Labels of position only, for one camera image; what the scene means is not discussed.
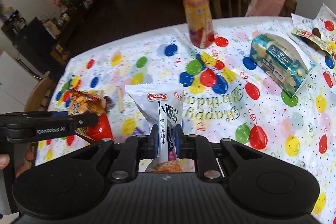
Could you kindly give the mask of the person's left hand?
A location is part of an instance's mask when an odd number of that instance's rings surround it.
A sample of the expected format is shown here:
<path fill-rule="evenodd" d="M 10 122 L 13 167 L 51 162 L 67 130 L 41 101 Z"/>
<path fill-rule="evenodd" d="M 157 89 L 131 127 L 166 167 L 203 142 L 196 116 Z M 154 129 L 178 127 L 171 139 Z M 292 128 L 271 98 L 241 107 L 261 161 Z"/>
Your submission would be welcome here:
<path fill-rule="evenodd" d="M 25 159 L 23 160 L 23 164 L 17 169 L 16 176 L 18 177 L 21 175 L 24 171 L 31 168 L 32 163 L 34 160 L 34 155 L 31 151 L 27 151 L 25 155 Z M 1 154 L 0 158 L 0 170 L 5 169 L 10 162 L 9 155 Z"/>

